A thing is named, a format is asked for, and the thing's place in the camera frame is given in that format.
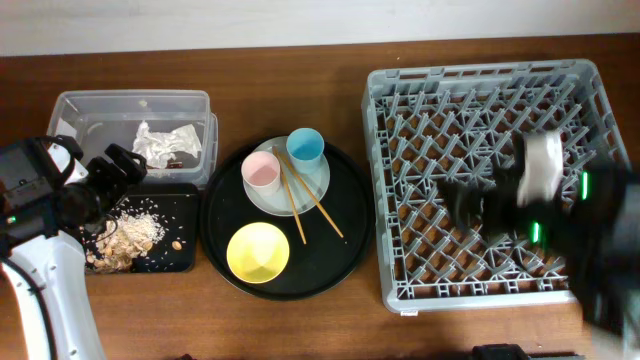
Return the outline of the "white napkin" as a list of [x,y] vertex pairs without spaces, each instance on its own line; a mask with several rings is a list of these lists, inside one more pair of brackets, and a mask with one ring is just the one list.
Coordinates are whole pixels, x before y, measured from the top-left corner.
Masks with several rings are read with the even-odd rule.
[[195,127],[185,125],[170,132],[153,132],[143,121],[133,141],[133,152],[143,156],[148,166],[165,169],[170,161],[176,160],[177,152],[184,152],[197,158],[202,151]]

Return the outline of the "gold snack wrapper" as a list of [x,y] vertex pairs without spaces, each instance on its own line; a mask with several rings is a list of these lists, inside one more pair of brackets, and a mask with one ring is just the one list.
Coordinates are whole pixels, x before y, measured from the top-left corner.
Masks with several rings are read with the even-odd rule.
[[167,169],[181,169],[183,163],[181,161],[169,161],[166,166]]

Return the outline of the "food scraps and rice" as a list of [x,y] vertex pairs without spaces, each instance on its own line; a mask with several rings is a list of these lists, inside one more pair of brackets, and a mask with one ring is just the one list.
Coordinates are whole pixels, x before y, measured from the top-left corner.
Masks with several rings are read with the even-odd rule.
[[93,274],[165,272],[187,253],[185,227],[150,196],[129,197],[107,218],[105,230],[85,234],[85,270]]

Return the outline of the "pink cup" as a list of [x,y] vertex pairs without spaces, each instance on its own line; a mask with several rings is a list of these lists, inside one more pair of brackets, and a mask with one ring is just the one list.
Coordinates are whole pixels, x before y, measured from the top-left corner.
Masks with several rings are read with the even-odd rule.
[[261,196],[271,196],[279,190],[280,171],[279,160],[268,151],[252,152],[241,165],[244,182]]

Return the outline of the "yellow bowl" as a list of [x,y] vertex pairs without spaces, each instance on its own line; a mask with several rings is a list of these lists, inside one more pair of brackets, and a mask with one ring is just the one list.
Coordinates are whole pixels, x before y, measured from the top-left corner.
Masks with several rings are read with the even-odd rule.
[[286,235],[265,222],[251,223],[237,230],[226,250],[231,273],[249,284],[263,284],[278,277],[286,268],[289,256]]

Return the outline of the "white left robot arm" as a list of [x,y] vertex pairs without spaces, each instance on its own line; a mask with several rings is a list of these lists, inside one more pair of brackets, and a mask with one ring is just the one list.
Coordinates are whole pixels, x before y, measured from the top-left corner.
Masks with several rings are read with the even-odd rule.
[[100,234],[147,174],[143,156],[111,144],[87,165],[71,136],[1,150],[1,271],[14,290],[31,359],[102,359],[78,230]]

